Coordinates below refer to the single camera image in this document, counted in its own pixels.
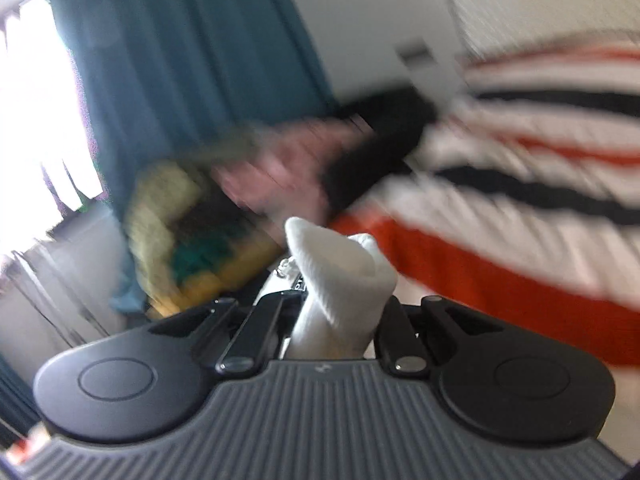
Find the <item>cream knitted blanket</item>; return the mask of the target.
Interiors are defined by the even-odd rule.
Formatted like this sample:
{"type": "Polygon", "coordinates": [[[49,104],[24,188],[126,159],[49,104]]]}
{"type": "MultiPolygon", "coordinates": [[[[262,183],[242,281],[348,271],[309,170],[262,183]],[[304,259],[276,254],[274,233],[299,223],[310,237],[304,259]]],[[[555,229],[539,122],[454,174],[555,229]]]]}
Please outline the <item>cream knitted blanket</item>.
{"type": "Polygon", "coordinates": [[[138,282],[152,299],[178,294],[171,255],[175,224],[203,197],[204,178],[193,167],[161,160],[139,174],[125,216],[125,232],[138,282]]]}

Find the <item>striped bed blanket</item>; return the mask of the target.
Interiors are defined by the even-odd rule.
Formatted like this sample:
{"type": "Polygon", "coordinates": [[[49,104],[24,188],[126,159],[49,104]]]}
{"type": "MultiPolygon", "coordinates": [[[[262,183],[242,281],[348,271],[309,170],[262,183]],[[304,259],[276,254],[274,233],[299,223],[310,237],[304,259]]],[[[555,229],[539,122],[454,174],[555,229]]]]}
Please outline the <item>striped bed blanket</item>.
{"type": "Polygon", "coordinates": [[[599,32],[466,58],[465,87],[332,219],[410,282],[639,364],[639,38],[599,32]]]}

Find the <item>white hooded garment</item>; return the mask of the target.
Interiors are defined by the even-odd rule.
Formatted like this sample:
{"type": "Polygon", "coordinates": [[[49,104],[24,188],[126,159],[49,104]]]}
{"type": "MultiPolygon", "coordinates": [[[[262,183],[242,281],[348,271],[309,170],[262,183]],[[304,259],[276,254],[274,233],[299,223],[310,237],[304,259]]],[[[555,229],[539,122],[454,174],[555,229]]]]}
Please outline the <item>white hooded garment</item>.
{"type": "Polygon", "coordinates": [[[362,359],[397,271],[370,234],[345,236],[298,217],[285,221],[284,232],[307,287],[285,359],[362,359]]]}

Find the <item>white quilted headboard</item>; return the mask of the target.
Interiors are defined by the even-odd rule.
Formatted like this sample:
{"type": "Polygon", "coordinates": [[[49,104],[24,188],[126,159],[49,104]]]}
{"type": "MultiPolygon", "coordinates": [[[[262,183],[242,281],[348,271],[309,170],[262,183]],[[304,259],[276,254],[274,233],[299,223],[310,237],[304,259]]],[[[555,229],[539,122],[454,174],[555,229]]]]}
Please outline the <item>white quilted headboard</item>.
{"type": "Polygon", "coordinates": [[[639,0],[446,0],[474,58],[595,32],[639,33],[639,0]]]}

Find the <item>green garment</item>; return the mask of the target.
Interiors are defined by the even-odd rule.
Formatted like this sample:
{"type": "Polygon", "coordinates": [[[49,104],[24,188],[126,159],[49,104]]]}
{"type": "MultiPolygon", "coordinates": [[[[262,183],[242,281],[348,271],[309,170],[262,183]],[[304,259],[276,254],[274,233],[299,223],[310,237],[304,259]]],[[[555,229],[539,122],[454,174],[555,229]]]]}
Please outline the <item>green garment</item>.
{"type": "Polygon", "coordinates": [[[215,272],[234,255],[234,246],[246,234],[240,226],[218,228],[178,240],[170,258],[178,286],[202,272],[215,272]]]}

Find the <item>yellow garment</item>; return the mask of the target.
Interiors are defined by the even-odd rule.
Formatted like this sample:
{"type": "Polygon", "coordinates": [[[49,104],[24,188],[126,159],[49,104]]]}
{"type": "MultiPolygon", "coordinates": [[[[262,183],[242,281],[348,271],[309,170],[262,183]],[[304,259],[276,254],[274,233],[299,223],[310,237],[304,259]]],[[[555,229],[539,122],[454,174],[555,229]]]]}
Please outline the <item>yellow garment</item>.
{"type": "Polygon", "coordinates": [[[260,272],[267,270],[282,252],[283,247],[270,236],[251,236],[236,246],[235,254],[217,271],[197,273],[170,294],[152,297],[146,315],[151,320],[169,318],[217,299],[225,292],[238,292],[260,272]]]}

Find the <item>right blue curtain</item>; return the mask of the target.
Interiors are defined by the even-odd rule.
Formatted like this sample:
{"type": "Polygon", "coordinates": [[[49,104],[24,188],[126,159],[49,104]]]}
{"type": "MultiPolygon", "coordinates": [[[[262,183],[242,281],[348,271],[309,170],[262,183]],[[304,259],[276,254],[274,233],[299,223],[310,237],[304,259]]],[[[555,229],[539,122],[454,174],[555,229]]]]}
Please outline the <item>right blue curtain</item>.
{"type": "Polygon", "coordinates": [[[124,218],[138,174],[239,122],[334,99],[293,0],[50,0],[84,87],[98,169],[124,218]]]}

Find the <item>dark framed window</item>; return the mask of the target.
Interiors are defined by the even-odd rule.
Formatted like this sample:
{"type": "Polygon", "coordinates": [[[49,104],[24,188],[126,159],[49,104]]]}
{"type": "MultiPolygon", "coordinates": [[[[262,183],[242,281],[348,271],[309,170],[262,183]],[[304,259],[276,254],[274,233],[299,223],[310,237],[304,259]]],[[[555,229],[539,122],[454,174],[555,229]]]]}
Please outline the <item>dark framed window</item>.
{"type": "Polygon", "coordinates": [[[103,197],[84,89],[50,0],[1,0],[1,257],[103,197]]]}

